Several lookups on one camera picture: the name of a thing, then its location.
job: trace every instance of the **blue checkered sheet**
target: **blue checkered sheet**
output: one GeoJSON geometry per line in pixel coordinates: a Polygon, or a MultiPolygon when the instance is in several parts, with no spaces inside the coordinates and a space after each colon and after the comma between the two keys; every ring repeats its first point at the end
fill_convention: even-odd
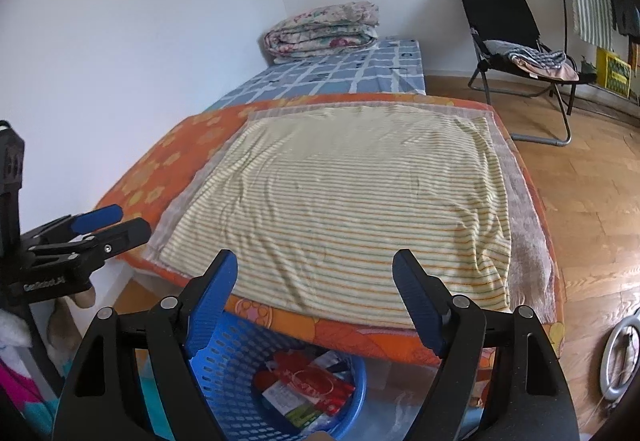
{"type": "Polygon", "coordinates": [[[414,92],[425,94],[417,40],[386,38],[377,47],[272,66],[207,110],[304,94],[414,92]]]}

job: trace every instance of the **folded quilt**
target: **folded quilt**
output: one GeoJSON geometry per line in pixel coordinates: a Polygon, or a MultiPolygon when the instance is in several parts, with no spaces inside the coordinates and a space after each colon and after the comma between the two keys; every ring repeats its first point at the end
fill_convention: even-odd
{"type": "Polygon", "coordinates": [[[511,62],[514,62],[514,58],[519,58],[538,69],[560,69],[566,61],[566,54],[562,51],[542,53],[531,47],[502,40],[485,40],[484,45],[492,55],[504,56],[511,62]]]}
{"type": "Polygon", "coordinates": [[[349,2],[316,8],[272,27],[264,45],[277,62],[366,49],[378,39],[378,6],[349,2]]]}

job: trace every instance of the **gray blanket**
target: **gray blanket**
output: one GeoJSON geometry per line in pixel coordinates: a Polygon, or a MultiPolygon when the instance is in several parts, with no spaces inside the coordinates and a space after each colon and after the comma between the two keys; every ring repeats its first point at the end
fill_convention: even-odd
{"type": "Polygon", "coordinates": [[[504,56],[511,62],[514,58],[520,58],[539,69],[560,69],[566,61],[566,54],[562,51],[542,53],[531,47],[502,40],[485,40],[484,45],[492,55],[504,56]]]}

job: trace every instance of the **clothes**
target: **clothes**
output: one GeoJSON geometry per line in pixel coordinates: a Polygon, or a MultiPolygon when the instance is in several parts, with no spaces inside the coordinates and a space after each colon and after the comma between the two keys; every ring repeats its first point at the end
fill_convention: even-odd
{"type": "Polygon", "coordinates": [[[640,13],[633,0],[611,0],[613,29],[623,35],[640,38],[640,13]]]}
{"type": "MultiPolygon", "coordinates": [[[[36,325],[46,321],[43,338],[47,355],[57,368],[68,373],[82,337],[64,299],[31,305],[36,325]]],[[[0,309],[0,386],[25,419],[38,432],[49,436],[58,400],[52,390],[42,387],[42,378],[32,379],[18,349],[31,347],[31,334],[21,318],[0,309]]]]}
{"type": "Polygon", "coordinates": [[[504,56],[511,62],[514,58],[518,58],[540,69],[560,69],[566,61],[566,54],[562,51],[543,53],[530,47],[502,40],[486,40],[484,45],[492,55],[504,56]]]}
{"type": "Polygon", "coordinates": [[[578,80],[580,80],[580,76],[578,76],[578,73],[575,72],[574,68],[567,61],[564,61],[559,69],[541,69],[532,66],[531,64],[520,58],[514,58],[512,61],[523,71],[528,72],[529,74],[535,74],[536,76],[541,76],[543,78],[565,80],[567,82],[577,82],[578,80]]]}
{"type": "Polygon", "coordinates": [[[264,36],[266,50],[277,63],[362,50],[378,40],[378,6],[349,2],[316,8],[289,17],[264,36]]]}
{"type": "Polygon", "coordinates": [[[238,296],[413,328],[390,270],[409,247],[452,293],[508,310],[507,194],[483,117],[319,108],[251,121],[223,154],[162,248],[165,265],[201,275],[227,247],[238,296]]]}

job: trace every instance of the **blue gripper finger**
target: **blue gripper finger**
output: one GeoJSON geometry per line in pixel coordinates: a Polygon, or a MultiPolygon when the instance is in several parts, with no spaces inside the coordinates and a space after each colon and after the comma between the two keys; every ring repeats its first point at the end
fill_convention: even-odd
{"type": "Polygon", "coordinates": [[[78,235],[91,233],[107,226],[119,223],[122,220],[122,208],[117,204],[111,204],[104,208],[98,208],[93,212],[81,214],[71,223],[71,231],[78,235]]]}
{"type": "Polygon", "coordinates": [[[231,251],[221,251],[213,259],[209,269],[215,269],[216,264],[220,264],[218,270],[189,316],[184,350],[190,359],[209,345],[211,335],[238,278],[238,259],[231,251]]]}
{"type": "Polygon", "coordinates": [[[436,356],[443,357],[447,342],[442,330],[450,313],[446,304],[447,297],[451,298],[449,291],[438,278],[430,277],[424,272],[408,249],[401,249],[394,255],[392,272],[396,287],[406,310],[409,311],[422,345],[431,349],[436,356]],[[431,297],[427,293],[429,284],[431,297]]]}

